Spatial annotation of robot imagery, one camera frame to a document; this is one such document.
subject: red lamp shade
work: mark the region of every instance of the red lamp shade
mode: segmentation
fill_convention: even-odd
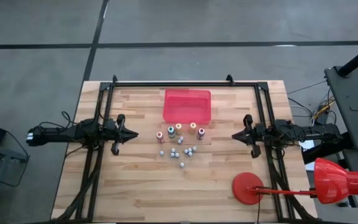
[[[314,164],[314,186],[321,203],[334,203],[349,195],[358,195],[358,172],[349,172],[326,159]]]

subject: wooden tabletop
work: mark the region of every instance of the wooden tabletop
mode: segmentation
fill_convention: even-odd
[[[85,82],[78,103],[76,121],[92,118],[100,82]],[[276,119],[292,119],[283,81],[268,81]],[[231,182],[241,172],[258,175],[270,185],[265,149],[252,159],[251,147],[235,141],[231,135],[244,129],[242,119],[251,114],[259,122],[255,92],[250,87],[191,88],[209,90],[212,94],[211,122],[202,141],[185,129],[182,145],[170,141],[167,124],[162,118],[167,88],[115,88],[110,115],[126,116],[126,127],[139,133],[135,139],[120,145],[119,156],[112,155],[108,142],[104,149],[94,222],[253,222],[258,205],[243,205],[233,196]],[[264,107],[266,120],[269,120]],[[155,134],[164,133],[165,143],[158,144]],[[193,157],[183,150],[197,147]],[[78,148],[70,144],[68,152]],[[180,152],[178,159],[169,156],[171,148]],[[309,182],[299,147],[285,149],[285,166],[292,190],[308,190]],[[58,217],[78,193],[86,150],[70,154],[64,163],[52,218]],[[309,213],[316,216],[313,199],[296,196]],[[282,207],[287,217],[285,202]],[[273,199],[264,196],[260,203],[260,221],[277,221]]]

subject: small bottle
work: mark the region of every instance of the small bottle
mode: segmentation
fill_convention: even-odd
[[[181,124],[177,124],[175,127],[176,127],[176,134],[181,135]]]
[[[196,127],[197,127],[196,123],[191,123],[191,124],[190,124],[189,133],[190,133],[191,135],[196,134]]]
[[[162,135],[162,132],[157,132],[156,136],[158,143],[164,143],[164,136]]]
[[[168,137],[174,138],[175,137],[175,130],[172,126],[168,127]]]
[[[198,139],[198,140],[203,140],[204,134],[205,134],[205,130],[204,130],[203,128],[200,128],[200,129],[198,130],[197,139]]]

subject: red tray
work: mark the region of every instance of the red tray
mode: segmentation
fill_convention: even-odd
[[[208,124],[211,120],[211,92],[165,90],[162,116],[167,123]]]

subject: concrete floor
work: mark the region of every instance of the concrete floor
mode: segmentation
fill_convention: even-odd
[[[0,0],[0,44],[90,44],[102,0]],[[101,43],[192,41],[358,40],[358,0],[111,0]],[[89,49],[0,50],[0,127],[24,144],[41,121],[65,123],[83,81]],[[358,45],[99,49],[90,80],[284,80],[287,91],[324,80]],[[327,93],[321,84],[290,97],[314,109]],[[293,114],[305,115],[293,109]],[[307,119],[296,118],[300,125]],[[345,131],[343,121],[338,126]],[[0,223],[49,219],[66,144],[26,147],[22,183],[0,193]],[[318,205],[327,221],[358,223],[351,212]]]

